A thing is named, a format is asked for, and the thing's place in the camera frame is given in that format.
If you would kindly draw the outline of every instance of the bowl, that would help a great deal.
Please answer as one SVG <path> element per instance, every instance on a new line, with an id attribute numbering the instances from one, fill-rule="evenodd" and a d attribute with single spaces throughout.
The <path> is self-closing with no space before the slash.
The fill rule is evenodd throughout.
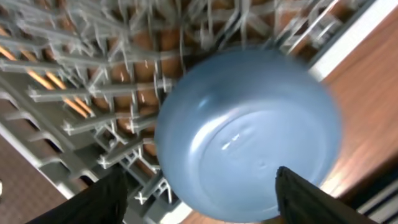
<path id="1" fill-rule="evenodd" d="M 227 222 L 277 216 L 277 169 L 320 185 L 340 142 L 325 87 L 276 50 L 227 52 L 192 68 L 166 97 L 155 130 L 175 194 Z"/>

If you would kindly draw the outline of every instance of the blue plastic bowl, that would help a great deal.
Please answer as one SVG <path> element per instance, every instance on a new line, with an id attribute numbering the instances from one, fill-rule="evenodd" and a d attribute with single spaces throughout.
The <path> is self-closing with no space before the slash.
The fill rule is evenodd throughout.
<path id="1" fill-rule="evenodd" d="M 320 185 L 340 141 L 325 88 L 274 50 L 229 52 L 194 67 L 165 100 L 155 131 L 177 196 L 227 222 L 277 216 L 278 167 Z"/>

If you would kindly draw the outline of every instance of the wooden floor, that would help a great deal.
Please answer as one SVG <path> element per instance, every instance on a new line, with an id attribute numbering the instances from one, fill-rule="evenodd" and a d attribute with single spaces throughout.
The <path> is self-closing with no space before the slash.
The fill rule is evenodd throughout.
<path id="1" fill-rule="evenodd" d="M 341 108 L 344 140 L 322 189 L 335 197 L 348 197 L 397 161 L 398 9 L 324 83 Z M 183 223 L 224 222 L 194 212 Z"/>

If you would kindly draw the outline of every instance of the dishwasher rack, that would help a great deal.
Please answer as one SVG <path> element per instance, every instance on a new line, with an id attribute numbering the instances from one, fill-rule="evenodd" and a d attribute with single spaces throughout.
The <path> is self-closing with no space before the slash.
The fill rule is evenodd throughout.
<path id="1" fill-rule="evenodd" d="M 7 48 L 2 51 L 6 58 L 0 59 L 0 98 L 17 108 L 0 115 L 0 134 L 66 198 L 116 166 L 122 167 L 130 183 L 125 223 L 180 223 L 192 210 L 174 195 L 161 167 L 144 150 L 145 145 L 154 145 L 153 138 L 140 134 L 155 123 L 157 113 L 139 115 L 136 103 L 136 91 L 155 90 L 160 105 L 172 91 L 176 80 L 162 73 L 162 61 L 178 58 L 185 73 L 192 55 L 278 47 L 283 53 L 300 58 L 306 45 L 314 51 L 306 58 L 308 69 L 321 81 L 398 5 L 396 0 L 345 1 L 345 6 L 355 13 L 343 22 L 330 13 L 343 0 L 275 0 L 262 4 L 234 0 L 221 1 L 233 2 L 227 9 L 213 9 L 215 1 L 218 0 L 192 0 L 183 6 L 183 1 L 178 0 L 84 0 L 70 1 L 60 10 L 56 1 L 45 0 L 43 7 L 31 1 L 0 0 L 0 6 L 7 11 L 0 17 L 6 31 L 6 35 L 0 35 L 0 46 Z M 130 7 L 140 10 L 130 16 L 126 10 Z M 119 20 L 113 9 L 120 12 Z M 294 16 L 283 24 L 285 12 Z M 273 26 L 262 21 L 262 16 L 269 14 L 273 14 Z M 65 15 L 74 31 L 57 25 L 56 21 Z M 212 27 L 217 22 L 223 26 L 215 32 Z M 161 52 L 159 32 L 171 27 L 180 31 L 178 48 Z M 261 38 L 250 39 L 249 29 Z M 128 41 L 142 30 L 149 30 L 152 50 Z M 232 41 L 237 33 L 241 34 L 239 41 Z M 197 48 L 185 45 L 185 34 Z M 116 43 L 107 49 L 110 38 Z M 63 49 L 65 42 L 69 43 L 68 51 Z M 45 48 L 51 49 L 56 63 L 45 60 Z M 26 51 L 37 61 L 19 60 L 26 57 Z M 16 60 L 7 57 L 7 52 Z M 153 82 L 136 83 L 133 63 L 148 61 L 155 65 Z M 128 84 L 114 84 L 109 79 L 109 68 L 120 64 L 129 72 Z M 92 66 L 98 69 L 89 78 L 87 69 Z M 66 83 L 66 87 L 45 89 L 36 78 L 27 75 L 31 71 L 39 78 L 50 72 L 56 77 L 53 81 Z M 132 98 L 130 110 L 115 111 L 114 97 L 126 95 Z M 109 111 L 99 110 L 92 103 L 92 96 L 104 98 Z M 86 105 L 82 113 L 87 118 L 73 111 L 69 103 L 63 103 L 67 100 Z M 11 122 L 20 119 L 33 125 L 36 133 L 23 136 Z M 119 130 L 120 119 L 127 120 L 133 137 Z M 46 153 L 34 144 L 43 139 L 54 152 Z M 153 175 L 148 175 L 143 167 Z"/>

